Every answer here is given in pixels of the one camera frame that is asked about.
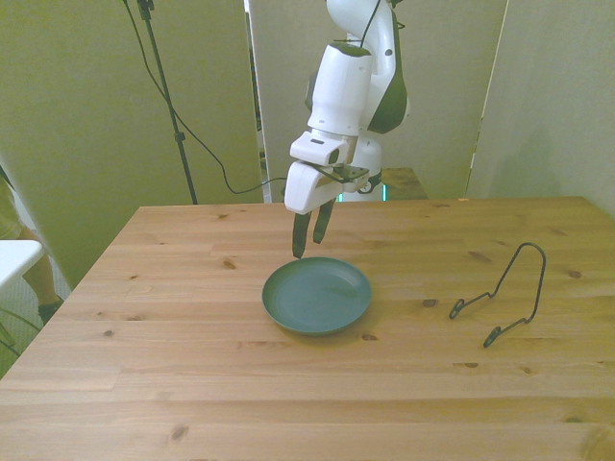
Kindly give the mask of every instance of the black wire stand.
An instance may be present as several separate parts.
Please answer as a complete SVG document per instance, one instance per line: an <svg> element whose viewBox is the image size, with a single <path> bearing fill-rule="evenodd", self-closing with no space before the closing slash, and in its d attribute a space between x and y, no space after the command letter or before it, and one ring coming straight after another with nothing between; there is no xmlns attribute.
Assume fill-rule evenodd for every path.
<svg viewBox="0 0 615 461"><path fill-rule="evenodd" d="M536 301L534 303L534 310L531 312L531 315L528 318L524 317L523 319L519 319L518 321L510 324L506 328L501 328L501 327L493 328L493 330L491 330L491 332L489 333L489 336L487 336L487 339L485 339L484 343L482 344L485 348L488 348L489 346L491 346L491 344L493 344L493 342L496 339L498 339L498 337L501 334L506 333L507 331L516 327L517 325L528 324L536 316L536 312L538 311L538 303L540 302L540 292L542 291L542 282L545 278L545 271L547 269L547 256L545 255L545 252L542 250L542 248L530 242L522 243L521 245L519 245L519 248L515 252L510 262L508 263L508 267L506 267L506 270L502 274L502 277L500 278L500 281L498 282L498 286L496 286L496 289L493 293L490 293L490 292L483 293L480 296L475 297L473 300L468 301L467 303L465 302L465 300L460 299L459 301L455 303L455 305L453 306L453 309L451 310L451 313L449 314L449 318L453 320L457 315L459 315L459 312L461 312L461 309L467 307L471 303L475 303L476 301L478 301L481 298L484 298L485 296L488 296L489 298L495 297L498 294L498 291L500 290L500 286L502 285L502 282L506 278L508 271L512 267L512 264L515 262L517 255L521 252L521 250L524 247L533 247L536 250L538 250L538 252L540 252L540 254L542 255L542 269L540 271L540 279L538 281L538 290L536 291Z"/></svg>
<svg viewBox="0 0 615 461"><path fill-rule="evenodd" d="M37 327L35 324L33 324L32 322L24 319L23 317L21 317L20 315L15 314L14 312L11 312L7 309L4 308L0 308L0 312L4 312L5 314L11 315L12 317L14 317L15 319L18 319L20 321L22 321L24 324L28 325L29 327L32 327L32 329L36 330L37 332L40 332L40 328ZM14 340L11 338L11 336L9 335L9 333L5 330L5 328L2 326L2 324L0 324L0 330L4 330L3 334L4 336L6 336L5 339L7 339L9 342L5 343L4 341L2 341L0 339L0 345L4 346L5 348L7 348L9 351L11 351L12 353L14 353L17 357L19 357L21 354L16 351L12 346L15 345Z"/></svg>

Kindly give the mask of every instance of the tripod pole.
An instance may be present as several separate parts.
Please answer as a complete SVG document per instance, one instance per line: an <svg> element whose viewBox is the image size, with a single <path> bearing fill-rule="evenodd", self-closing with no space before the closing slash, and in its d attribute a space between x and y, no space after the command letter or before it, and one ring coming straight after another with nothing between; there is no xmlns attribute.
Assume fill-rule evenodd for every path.
<svg viewBox="0 0 615 461"><path fill-rule="evenodd" d="M152 42L152 48L154 49L154 56L156 57L156 64L158 65L158 71L160 73L160 80L162 83L162 89L164 91L164 99L166 99L166 105L169 107L169 113L171 114L171 122L173 122L173 130L175 134L175 141L177 147L180 150L180 156L182 157L182 164L184 165L185 178L188 182L188 188L190 189L190 196L192 197L192 203L198 205L196 199L196 192L194 190L194 184L192 183L192 177L190 176L190 168L188 167L188 160L185 156L184 140L185 134L180 132L177 126L177 118L175 117L175 110L173 109L173 103L171 103L171 94L169 88L166 85L166 79L164 78L164 71L162 70L162 62L160 61L160 55L158 53L158 46L156 46L156 39L154 38L154 31L152 30L150 10L154 9L154 2L152 0L136 0L138 8L141 13L141 19L145 21L147 26L147 32Z"/></svg>

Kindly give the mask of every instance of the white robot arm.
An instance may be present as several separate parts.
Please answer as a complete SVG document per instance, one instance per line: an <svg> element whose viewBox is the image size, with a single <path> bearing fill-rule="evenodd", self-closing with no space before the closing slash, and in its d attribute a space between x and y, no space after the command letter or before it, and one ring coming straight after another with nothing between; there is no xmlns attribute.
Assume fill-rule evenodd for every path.
<svg viewBox="0 0 615 461"><path fill-rule="evenodd" d="M348 40L325 50L307 93L310 130L290 147L297 161L288 171L284 203L297 213L296 257L303 255L314 209L320 207L314 230L320 243L339 194L350 193L348 200L379 197L381 149L365 132L388 133L409 115L393 12L400 1L327 0L333 22Z"/></svg>

